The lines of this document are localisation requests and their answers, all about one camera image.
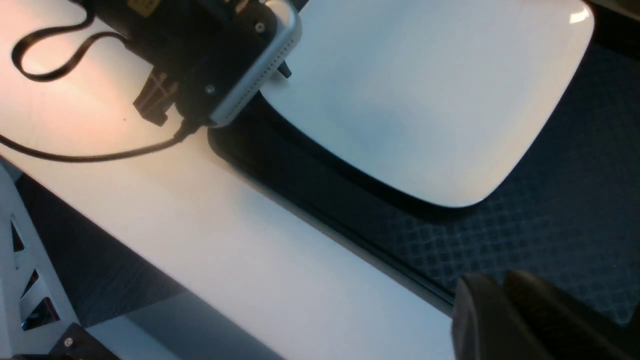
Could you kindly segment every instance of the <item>gray floor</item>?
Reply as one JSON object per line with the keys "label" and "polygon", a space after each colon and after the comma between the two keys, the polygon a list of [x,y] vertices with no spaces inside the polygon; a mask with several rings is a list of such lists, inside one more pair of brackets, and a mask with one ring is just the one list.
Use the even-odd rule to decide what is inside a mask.
{"label": "gray floor", "polygon": [[82,326],[185,291],[28,176],[16,185]]}

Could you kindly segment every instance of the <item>yellow label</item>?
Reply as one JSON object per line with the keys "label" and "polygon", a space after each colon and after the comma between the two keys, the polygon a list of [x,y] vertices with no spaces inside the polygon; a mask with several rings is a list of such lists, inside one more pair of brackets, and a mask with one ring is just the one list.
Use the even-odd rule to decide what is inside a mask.
{"label": "yellow label", "polygon": [[138,14],[150,17],[162,0],[127,0],[127,5]]}

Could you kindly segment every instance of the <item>screw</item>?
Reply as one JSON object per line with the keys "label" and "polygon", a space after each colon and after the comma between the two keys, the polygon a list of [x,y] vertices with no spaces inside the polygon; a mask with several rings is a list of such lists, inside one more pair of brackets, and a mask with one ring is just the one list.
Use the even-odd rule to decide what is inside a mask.
{"label": "screw", "polygon": [[264,27],[264,24],[263,24],[263,23],[259,22],[259,23],[257,23],[257,24],[255,25],[255,31],[256,31],[258,34],[262,34],[262,33],[264,32],[264,30],[265,30],[265,27]]}

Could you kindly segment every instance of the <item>black tray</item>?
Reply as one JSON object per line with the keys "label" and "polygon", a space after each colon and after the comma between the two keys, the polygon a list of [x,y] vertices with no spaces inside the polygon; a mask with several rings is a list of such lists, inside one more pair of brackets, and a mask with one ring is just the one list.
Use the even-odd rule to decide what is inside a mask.
{"label": "black tray", "polygon": [[640,300],[640,62],[600,45],[516,169],[469,209],[371,179],[261,96],[209,135],[222,158],[449,303],[461,274],[501,280],[507,269],[530,270],[622,325]]}

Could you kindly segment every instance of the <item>white plate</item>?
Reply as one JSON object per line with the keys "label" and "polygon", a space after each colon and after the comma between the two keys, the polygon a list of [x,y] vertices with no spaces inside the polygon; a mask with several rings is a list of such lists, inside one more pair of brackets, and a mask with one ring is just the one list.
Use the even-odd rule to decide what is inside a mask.
{"label": "white plate", "polygon": [[449,207],[518,163],[593,32],[579,0],[311,0],[262,94],[347,163]]}

